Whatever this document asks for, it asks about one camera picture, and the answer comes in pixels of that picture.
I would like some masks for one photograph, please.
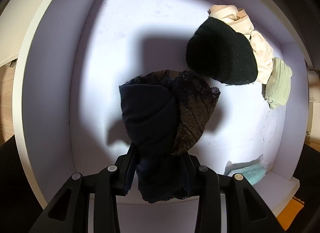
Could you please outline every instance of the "round metal bolt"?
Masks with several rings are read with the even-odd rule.
[[[236,180],[243,180],[243,175],[240,174],[240,173],[237,173],[237,174],[235,175],[235,179],[236,179]]]
[[[117,170],[116,165],[110,165],[110,166],[108,167],[108,171],[116,171],[116,170]]]
[[[199,166],[198,169],[199,169],[199,171],[205,172],[205,171],[208,170],[208,167],[207,167],[207,166],[204,166],[204,165],[201,165],[201,166]]]
[[[80,179],[80,177],[81,177],[81,174],[80,174],[80,173],[74,173],[74,174],[72,175],[72,179],[73,179],[73,180],[78,180],[78,179]]]

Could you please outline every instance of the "folded black garment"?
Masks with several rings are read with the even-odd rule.
[[[145,201],[188,197],[181,154],[201,137],[220,91],[193,71],[157,71],[119,87],[122,118],[137,146]]]
[[[258,67],[248,39],[221,20],[209,17],[189,40],[187,65],[228,85],[253,83]]]

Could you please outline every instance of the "clothing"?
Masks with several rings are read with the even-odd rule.
[[[119,87],[122,118],[137,146],[138,188],[154,203],[188,197],[181,154],[201,137],[220,91],[193,71],[163,70]]]
[[[273,48],[258,31],[254,30],[245,10],[238,9],[234,5],[212,5],[210,11],[210,17],[227,23],[250,41],[258,67],[256,81],[266,84],[272,72]]]
[[[212,17],[189,40],[186,61],[197,73],[228,85],[249,84],[258,75],[257,62],[246,37]]]
[[[291,89],[291,76],[292,70],[290,67],[283,60],[275,57],[265,93],[265,99],[271,109],[275,109],[280,105],[284,106],[287,103]]]
[[[255,185],[263,179],[266,174],[266,169],[262,164],[257,163],[240,169],[232,170],[228,176],[233,176],[236,173],[242,174],[251,185]]]

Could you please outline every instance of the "black fabric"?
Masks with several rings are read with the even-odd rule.
[[[300,181],[295,197],[304,207],[294,218],[288,233],[320,232],[320,152],[304,145],[297,168],[293,174]]]
[[[154,203],[188,197],[180,155],[201,137],[219,90],[193,71],[166,70],[136,77],[119,91],[123,121],[140,156],[136,172],[143,199]]]
[[[189,40],[186,61],[195,72],[228,85],[249,84],[258,75],[257,62],[247,38],[212,17]]]
[[[0,146],[0,196],[0,232],[29,232],[43,210],[23,171],[14,136]]]

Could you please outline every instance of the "cream colored cloth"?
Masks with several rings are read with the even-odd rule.
[[[266,84],[272,72],[273,49],[265,38],[254,30],[245,10],[234,5],[212,5],[210,12],[210,17],[222,20],[249,40],[257,61],[257,81]]]
[[[270,108],[284,106],[289,98],[291,90],[292,70],[285,62],[278,57],[273,59],[273,70],[266,84],[265,99]]]

